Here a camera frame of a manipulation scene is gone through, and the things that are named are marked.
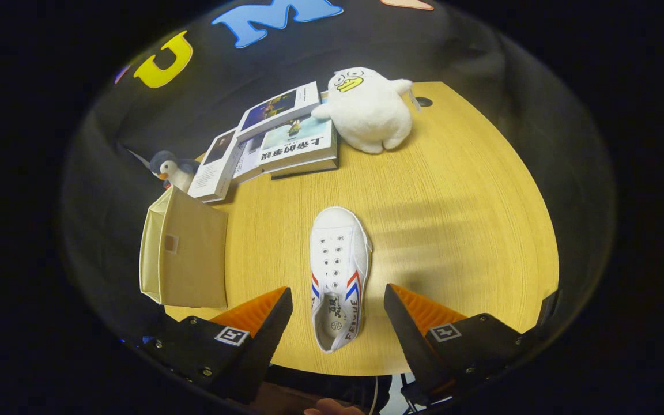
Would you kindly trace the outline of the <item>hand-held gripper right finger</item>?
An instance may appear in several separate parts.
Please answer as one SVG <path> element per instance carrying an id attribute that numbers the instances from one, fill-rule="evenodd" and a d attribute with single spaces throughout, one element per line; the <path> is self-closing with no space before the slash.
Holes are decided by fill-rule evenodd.
<path id="1" fill-rule="evenodd" d="M 482 388 L 538 341 L 537 328 L 519 333 L 488 313 L 466 317 L 395 284 L 386 286 L 384 309 L 414 376 L 402 393 L 416 405 Z"/>

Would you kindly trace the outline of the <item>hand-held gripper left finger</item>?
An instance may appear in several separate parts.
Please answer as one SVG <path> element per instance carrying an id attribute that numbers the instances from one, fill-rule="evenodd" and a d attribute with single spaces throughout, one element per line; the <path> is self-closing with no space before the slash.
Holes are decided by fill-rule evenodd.
<path id="1" fill-rule="evenodd" d="M 219 399 L 251 403 L 292 316 L 282 286 L 216 317 L 177 321 L 164 315 L 142 337 L 142 350 L 187 383 Z"/>

